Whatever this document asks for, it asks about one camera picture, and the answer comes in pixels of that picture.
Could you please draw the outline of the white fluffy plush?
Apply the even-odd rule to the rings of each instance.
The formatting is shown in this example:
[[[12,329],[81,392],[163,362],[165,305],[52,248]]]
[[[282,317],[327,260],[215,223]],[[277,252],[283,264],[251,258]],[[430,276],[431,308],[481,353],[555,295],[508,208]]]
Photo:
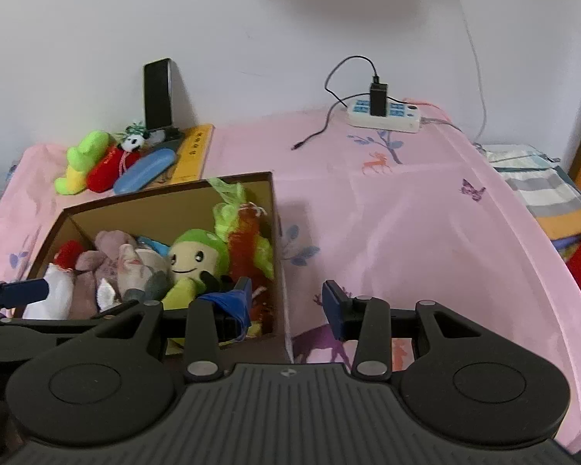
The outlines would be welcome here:
[[[65,320],[69,316],[74,292],[74,273],[50,263],[44,275],[48,283],[48,296],[30,303],[22,313],[24,319]]]

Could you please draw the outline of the printed white cloth pouch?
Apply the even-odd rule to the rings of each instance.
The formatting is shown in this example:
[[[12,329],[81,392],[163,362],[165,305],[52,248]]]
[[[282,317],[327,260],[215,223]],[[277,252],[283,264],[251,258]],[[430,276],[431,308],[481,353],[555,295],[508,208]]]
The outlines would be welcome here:
[[[161,301],[171,287],[167,260],[150,249],[119,247],[117,284],[122,301]]]

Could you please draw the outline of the green smiling plush doll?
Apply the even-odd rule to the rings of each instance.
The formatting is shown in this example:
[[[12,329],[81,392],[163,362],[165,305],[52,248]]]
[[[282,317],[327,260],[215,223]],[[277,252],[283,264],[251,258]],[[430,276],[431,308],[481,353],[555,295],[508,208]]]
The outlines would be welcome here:
[[[168,250],[171,289],[162,299],[166,310],[187,308],[197,297],[228,290],[230,254],[215,233],[190,229],[176,238]]]

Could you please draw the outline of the neon green mesh bundle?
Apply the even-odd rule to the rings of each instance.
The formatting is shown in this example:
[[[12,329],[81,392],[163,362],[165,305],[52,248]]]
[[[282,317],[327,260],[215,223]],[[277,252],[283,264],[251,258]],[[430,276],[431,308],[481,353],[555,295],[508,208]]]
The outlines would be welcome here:
[[[230,276],[273,280],[274,250],[261,233],[265,210],[248,199],[242,183],[227,183],[219,177],[208,183],[221,198],[213,208],[214,231],[229,250]]]

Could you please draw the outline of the yellow mesh scarf bundle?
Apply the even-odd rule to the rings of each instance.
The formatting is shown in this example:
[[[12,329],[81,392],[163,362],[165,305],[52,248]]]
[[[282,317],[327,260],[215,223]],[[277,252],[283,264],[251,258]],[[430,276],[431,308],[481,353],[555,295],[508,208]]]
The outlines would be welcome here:
[[[246,340],[258,339],[262,336],[262,323],[260,321],[253,322],[248,331],[242,338],[233,339],[228,341],[222,341],[219,343],[220,348],[226,348],[227,346],[231,346],[240,342],[244,342]],[[174,356],[181,354],[184,350],[184,339],[169,339],[167,344],[167,349],[165,350],[165,355],[167,356]]]

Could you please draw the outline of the pink plush bear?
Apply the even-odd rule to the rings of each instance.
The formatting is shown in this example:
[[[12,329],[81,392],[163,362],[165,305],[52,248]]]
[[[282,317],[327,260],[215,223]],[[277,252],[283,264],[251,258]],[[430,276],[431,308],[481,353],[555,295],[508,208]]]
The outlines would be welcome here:
[[[69,319],[88,319],[121,303],[117,262],[122,245],[135,248],[136,241],[124,231],[100,231],[94,249],[77,257]]]

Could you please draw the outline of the white red plush in box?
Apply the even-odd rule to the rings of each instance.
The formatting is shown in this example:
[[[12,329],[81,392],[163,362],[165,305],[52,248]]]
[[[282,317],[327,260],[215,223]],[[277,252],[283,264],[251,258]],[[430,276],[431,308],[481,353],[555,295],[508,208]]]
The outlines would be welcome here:
[[[53,263],[63,270],[74,270],[78,257],[85,250],[86,248],[79,241],[75,239],[69,240],[57,250],[53,257]]]

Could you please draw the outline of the blue plastic bag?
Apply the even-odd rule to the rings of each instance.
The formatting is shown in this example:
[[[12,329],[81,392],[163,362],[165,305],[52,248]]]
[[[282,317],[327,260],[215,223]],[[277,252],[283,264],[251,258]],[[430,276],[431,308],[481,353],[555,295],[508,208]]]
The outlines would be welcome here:
[[[162,257],[168,256],[170,247],[168,245],[162,244],[160,241],[145,236],[137,237],[136,241],[139,248],[152,250]]]

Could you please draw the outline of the pink printed tablecloth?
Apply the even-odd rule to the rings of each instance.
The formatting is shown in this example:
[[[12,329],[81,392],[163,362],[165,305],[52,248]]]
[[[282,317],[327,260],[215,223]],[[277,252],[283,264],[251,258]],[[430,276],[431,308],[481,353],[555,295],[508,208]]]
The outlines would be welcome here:
[[[575,464],[581,291],[551,241],[463,133],[305,115],[217,128],[205,176],[273,173],[290,363],[183,376],[187,308],[139,302],[19,367],[0,397],[9,464]],[[0,203],[0,282],[30,278],[65,209],[53,150],[25,153]],[[386,301],[391,376],[351,374],[322,286]]]

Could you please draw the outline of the brown cardboard box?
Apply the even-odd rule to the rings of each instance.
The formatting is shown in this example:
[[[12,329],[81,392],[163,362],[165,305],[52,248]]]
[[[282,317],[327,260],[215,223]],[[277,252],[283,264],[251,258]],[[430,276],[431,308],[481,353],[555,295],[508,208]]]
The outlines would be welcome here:
[[[265,210],[261,216],[261,233],[270,240],[274,250],[274,282],[270,289],[273,331],[223,348],[222,358],[229,363],[290,363],[292,345],[279,259],[281,224],[273,173],[227,175],[223,181],[242,184],[248,200]],[[199,181],[108,196],[69,207],[59,214],[49,233],[43,237],[28,276],[43,276],[55,251],[68,240],[76,239],[91,247],[93,236],[100,230],[118,229],[133,236],[150,237],[165,245],[172,244],[190,228],[211,231],[214,229],[213,208],[220,202],[220,195],[210,184]]]

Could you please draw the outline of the red plush toy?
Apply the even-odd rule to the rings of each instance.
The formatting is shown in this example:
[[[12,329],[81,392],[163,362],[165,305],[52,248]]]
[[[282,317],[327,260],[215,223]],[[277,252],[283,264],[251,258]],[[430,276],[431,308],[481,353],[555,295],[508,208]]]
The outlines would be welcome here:
[[[123,150],[113,145],[106,155],[93,167],[86,178],[87,188],[102,193],[113,188],[115,182],[141,157],[141,152]]]

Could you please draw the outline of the yellow book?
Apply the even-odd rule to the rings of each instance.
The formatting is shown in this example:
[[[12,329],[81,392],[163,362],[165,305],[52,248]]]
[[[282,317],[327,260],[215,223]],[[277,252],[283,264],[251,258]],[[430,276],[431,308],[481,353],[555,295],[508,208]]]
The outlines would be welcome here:
[[[172,185],[196,182],[201,179],[213,132],[212,124],[187,129],[186,138],[177,151],[176,163],[170,176]]]

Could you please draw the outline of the small panda plush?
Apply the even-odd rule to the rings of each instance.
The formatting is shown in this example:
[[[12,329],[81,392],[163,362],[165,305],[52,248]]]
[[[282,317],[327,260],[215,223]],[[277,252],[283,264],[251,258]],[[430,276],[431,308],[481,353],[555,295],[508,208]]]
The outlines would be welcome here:
[[[124,132],[118,133],[117,147],[127,152],[148,151],[170,145],[175,148],[183,133],[174,127],[147,129],[143,123],[133,123]]]

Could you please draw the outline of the white power strip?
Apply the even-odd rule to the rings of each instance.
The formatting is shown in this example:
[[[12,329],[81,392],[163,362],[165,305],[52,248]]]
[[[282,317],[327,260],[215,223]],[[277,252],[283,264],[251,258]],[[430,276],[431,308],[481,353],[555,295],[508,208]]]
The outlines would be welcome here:
[[[421,126],[419,107],[389,101],[384,115],[370,113],[369,99],[353,100],[346,109],[351,126],[386,131],[416,133]]]

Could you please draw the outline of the black smartphone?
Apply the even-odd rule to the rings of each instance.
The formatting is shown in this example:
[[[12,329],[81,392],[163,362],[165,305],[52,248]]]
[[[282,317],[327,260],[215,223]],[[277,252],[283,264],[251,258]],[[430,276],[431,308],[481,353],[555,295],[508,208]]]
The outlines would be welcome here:
[[[171,59],[143,66],[144,124],[150,131],[173,126]]]

